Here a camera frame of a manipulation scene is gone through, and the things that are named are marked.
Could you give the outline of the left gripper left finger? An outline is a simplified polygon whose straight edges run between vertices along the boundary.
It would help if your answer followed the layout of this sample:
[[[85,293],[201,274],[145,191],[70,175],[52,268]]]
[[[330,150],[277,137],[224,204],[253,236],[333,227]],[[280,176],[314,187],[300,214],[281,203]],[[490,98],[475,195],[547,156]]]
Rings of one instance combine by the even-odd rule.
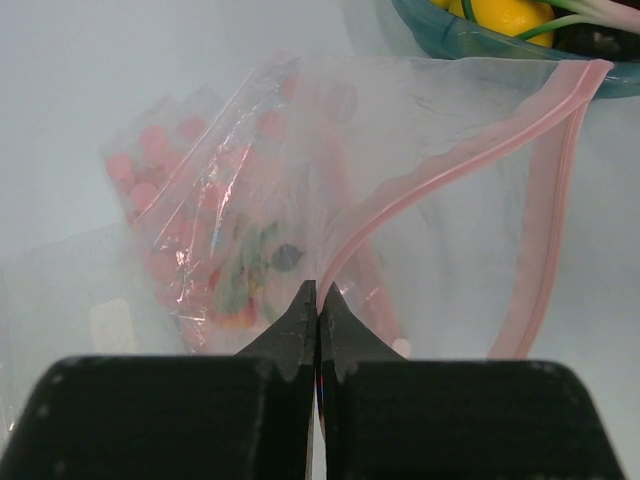
[[[33,389],[5,479],[307,479],[316,286],[232,356],[76,356]]]

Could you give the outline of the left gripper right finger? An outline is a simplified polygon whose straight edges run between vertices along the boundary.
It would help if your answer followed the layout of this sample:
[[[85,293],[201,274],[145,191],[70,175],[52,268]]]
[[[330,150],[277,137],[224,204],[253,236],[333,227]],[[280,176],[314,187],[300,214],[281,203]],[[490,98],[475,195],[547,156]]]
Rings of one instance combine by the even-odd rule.
[[[566,366],[410,361],[331,288],[317,319],[331,479],[620,479],[589,391]]]

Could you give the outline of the clear zip bag pink zipper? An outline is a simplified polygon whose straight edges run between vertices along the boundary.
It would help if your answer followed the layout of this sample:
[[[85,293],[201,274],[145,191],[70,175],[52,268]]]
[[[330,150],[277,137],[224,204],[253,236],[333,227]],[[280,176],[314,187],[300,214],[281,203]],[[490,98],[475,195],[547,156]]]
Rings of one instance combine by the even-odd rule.
[[[356,200],[324,280],[307,280],[316,312],[337,288],[402,357],[525,357],[555,282],[582,122],[612,64],[280,53],[249,76],[320,57],[354,59],[359,103],[344,141]],[[187,105],[203,92],[214,110],[237,93],[227,103],[208,88],[161,98],[101,145],[120,223],[2,260],[3,441],[56,360],[227,356],[184,348],[131,249],[103,157],[159,101]]]

